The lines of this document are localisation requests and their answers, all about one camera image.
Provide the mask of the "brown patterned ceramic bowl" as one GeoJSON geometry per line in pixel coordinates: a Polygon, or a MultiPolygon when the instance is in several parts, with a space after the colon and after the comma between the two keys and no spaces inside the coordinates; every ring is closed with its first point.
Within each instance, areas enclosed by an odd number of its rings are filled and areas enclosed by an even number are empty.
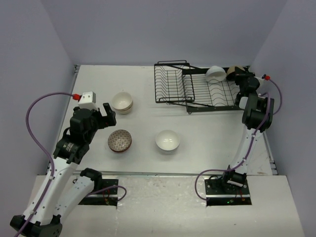
{"type": "Polygon", "coordinates": [[[110,134],[107,143],[113,152],[123,153],[130,148],[132,136],[127,130],[118,129],[110,134]]]}

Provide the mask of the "beige bowl back row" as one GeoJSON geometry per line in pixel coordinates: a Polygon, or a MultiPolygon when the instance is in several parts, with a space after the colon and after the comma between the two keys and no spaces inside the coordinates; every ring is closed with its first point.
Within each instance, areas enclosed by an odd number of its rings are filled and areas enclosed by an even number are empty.
{"type": "Polygon", "coordinates": [[[231,67],[229,67],[228,70],[227,70],[226,79],[228,81],[234,81],[236,72],[241,72],[241,71],[245,71],[244,67],[242,67],[242,66],[231,66],[231,67]]]}

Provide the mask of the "white bowl back row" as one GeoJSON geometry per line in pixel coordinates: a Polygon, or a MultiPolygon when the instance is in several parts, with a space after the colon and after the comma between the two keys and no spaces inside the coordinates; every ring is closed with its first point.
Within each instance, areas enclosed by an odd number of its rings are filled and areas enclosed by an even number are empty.
{"type": "Polygon", "coordinates": [[[218,83],[226,78],[226,72],[222,67],[211,66],[205,73],[205,79],[208,83],[218,83]]]}

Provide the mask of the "beige bowl row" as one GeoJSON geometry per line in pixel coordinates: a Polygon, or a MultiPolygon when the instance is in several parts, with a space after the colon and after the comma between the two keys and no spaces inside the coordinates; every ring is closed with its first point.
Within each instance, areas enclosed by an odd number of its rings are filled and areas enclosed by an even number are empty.
{"type": "Polygon", "coordinates": [[[234,81],[236,72],[241,72],[241,71],[245,71],[244,67],[242,67],[242,66],[231,66],[231,67],[229,67],[228,70],[227,70],[226,79],[228,81],[234,81]]]}
{"type": "Polygon", "coordinates": [[[133,98],[128,92],[119,92],[112,98],[112,106],[117,111],[128,110],[133,105],[133,98]]]}
{"type": "Polygon", "coordinates": [[[115,112],[117,114],[119,114],[119,115],[126,115],[126,114],[130,113],[132,111],[132,109],[133,109],[133,106],[129,107],[126,110],[122,110],[122,111],[121,110],[115,110],[115,112]]]}

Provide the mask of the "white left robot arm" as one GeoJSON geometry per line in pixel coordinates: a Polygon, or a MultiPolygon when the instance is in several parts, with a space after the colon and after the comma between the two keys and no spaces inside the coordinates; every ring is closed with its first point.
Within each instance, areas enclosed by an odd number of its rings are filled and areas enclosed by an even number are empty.
{"type": "Polygon", "coordinates": [[[58,237],[63,224],[73,209],[89,193],[102,190],[102,174],[87,168],[67,193],[63,190],[89,150],[99,129],[116,125],[116,113],[108,103],[99,109],[75,107],[70,126],[56,144],[52,164],[42,186],[29,207],[21,215],[13,216],[10,225],[18,235],[25,237],[58,237]]]}

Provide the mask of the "white bowl row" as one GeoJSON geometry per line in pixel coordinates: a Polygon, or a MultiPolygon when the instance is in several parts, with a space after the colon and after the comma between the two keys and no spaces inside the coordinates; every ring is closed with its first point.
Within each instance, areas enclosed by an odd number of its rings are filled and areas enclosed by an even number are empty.
{"type": "Polygon", "coordinates": [[[167,154],[177,150],[180,142],[180,135],[173,130],[163,130],[155,137],[155,143],[158,149],[167,154]]]}
{"type": "Polygon", "coordinates": [[[226,78],[226,72],[222,67],[211,66],[205,73],[205,79],[208,83],[218,83],[226,78]]]}

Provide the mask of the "beige bowl front row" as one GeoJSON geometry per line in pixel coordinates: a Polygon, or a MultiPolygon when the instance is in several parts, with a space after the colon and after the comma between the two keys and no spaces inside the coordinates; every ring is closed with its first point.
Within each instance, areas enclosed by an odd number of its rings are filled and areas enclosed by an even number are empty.
{"type": "Polygon", "coordinates": [[[129,107],[126,110],[122,110],[122,111],[121,110],[115,110],[115,112],[117,114],[119,114],[119,115],[126,115],[126,114],[130,113],[132,111],[132,109],[133,109],[133,106],[129,107]]]}

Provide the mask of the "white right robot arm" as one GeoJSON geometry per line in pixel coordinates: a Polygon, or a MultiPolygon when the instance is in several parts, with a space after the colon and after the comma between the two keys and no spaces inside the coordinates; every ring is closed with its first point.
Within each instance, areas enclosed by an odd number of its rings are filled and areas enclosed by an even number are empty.
{"type": "Polygon", "coordinates": [[[235,105],[243,110],[242,139],[233,161],[227,171],[223,172],[220,182],[221,190],[226,194],[233,193],[246,183],[249,162],[259,138],[262,137],[273,121],[275,100],[268,93],[263,96],[257,93],[260,82],[254,73],[246,72],[239,67],[227,74],[239,87],[235,105]]]}

